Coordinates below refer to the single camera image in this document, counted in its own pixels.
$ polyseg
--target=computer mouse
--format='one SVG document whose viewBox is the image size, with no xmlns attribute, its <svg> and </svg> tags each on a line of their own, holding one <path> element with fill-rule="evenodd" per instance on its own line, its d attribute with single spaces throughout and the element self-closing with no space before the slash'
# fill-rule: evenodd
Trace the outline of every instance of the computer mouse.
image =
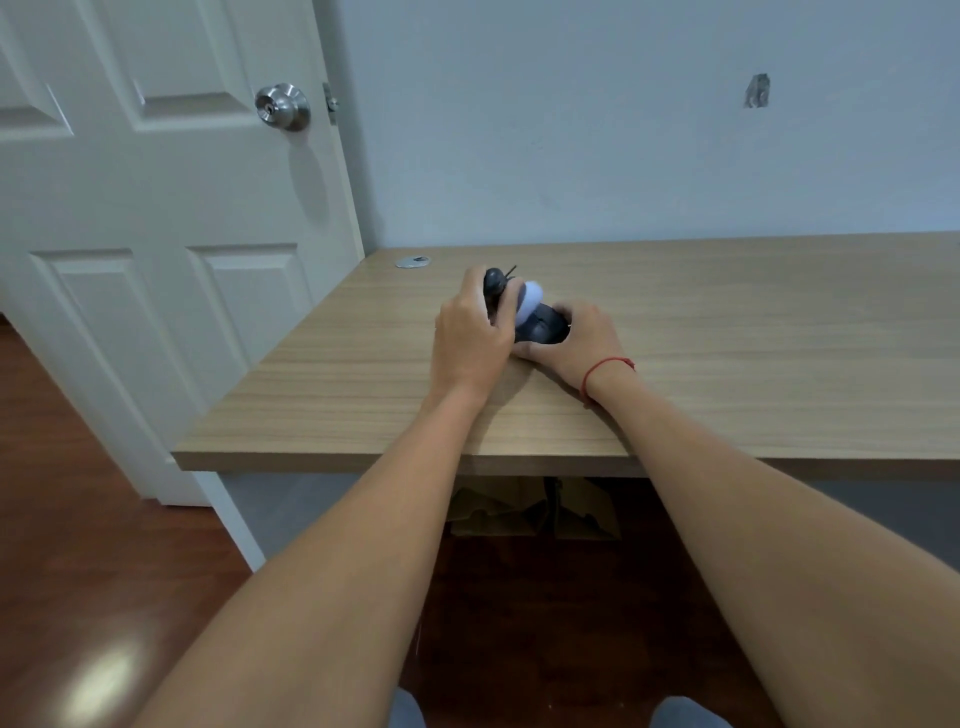
<svg viewBox="0 0 960 728">
<path fill-rule="evenodd" d="M 507 288 L 513 268 L 504 273 L 490 268 L 483 278 L 483 297 L 487 313 L 493 316 L 500 304 L 500 296 Z M 559 344 L 570 333 L 566 319 L 543 301 L 543 289 L 535 280 L 527 280 L 516 300 L 514 341 L 534 341 L 538 344 Z"/>
</svg>

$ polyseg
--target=cardboard box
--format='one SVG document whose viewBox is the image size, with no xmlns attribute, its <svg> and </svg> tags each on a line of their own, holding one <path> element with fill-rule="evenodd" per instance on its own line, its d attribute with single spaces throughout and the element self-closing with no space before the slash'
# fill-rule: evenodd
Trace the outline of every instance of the cardboard box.
<svg viewBox="0 0 960 728">
<path fill-rule="evenodd" d="M 534 536 L 548 515 L 540 477 L 461 475 L 446 511 L 454 536 Z"/>
<path fill-rule="evenodd" d="M 549 479 L 557 493 L 553 532 L 558 539 L 620 540 L 620 524 L 607 491 L 582 477 Z"/>
</svg>

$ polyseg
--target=white door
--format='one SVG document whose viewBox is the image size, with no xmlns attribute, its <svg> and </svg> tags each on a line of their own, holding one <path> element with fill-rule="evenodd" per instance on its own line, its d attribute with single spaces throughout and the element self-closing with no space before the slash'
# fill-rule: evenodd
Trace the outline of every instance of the white door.
<svg viewBox="0 0 960 728">
<path fill-rule="evenodd" d="M 310 0 L 0 0 L 0 54 L 0 310 L 141 494 L 205 503 L 171 447 L 363 255 Z"/>
</svg>

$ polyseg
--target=wooden desk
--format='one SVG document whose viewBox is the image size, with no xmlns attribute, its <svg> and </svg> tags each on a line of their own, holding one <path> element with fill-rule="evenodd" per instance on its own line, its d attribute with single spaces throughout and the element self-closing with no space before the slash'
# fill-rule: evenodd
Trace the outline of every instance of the wooden desk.
<svg viewBox="0 0 960 728">
<path fill-rule="evenodd" d="M 414 254 L 433 262 L 401 270 Z M 607 309 L 651 386 L 805 478 L 960 476 L 960 233 L 385 250 L 197 423 L 186 470 L 360 472 L 426 392 L 433 318 L 481 263 Z M 600 413 L 511 361 L 464 473 L 639 474 Z"/>
</svg>

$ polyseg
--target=door knob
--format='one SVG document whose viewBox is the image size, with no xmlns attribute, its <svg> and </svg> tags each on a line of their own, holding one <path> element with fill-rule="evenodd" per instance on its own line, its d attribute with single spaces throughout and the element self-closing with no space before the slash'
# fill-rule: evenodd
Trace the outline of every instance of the door knob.
<svg viewBox="0 0 960 728">
<path fill-rule="evenodd" d="M 270 127 L 299 132 L 310 123 L 310 105 L 294 85 L 264 86 L 256 92 L 256 113 Z"/>
</svg>

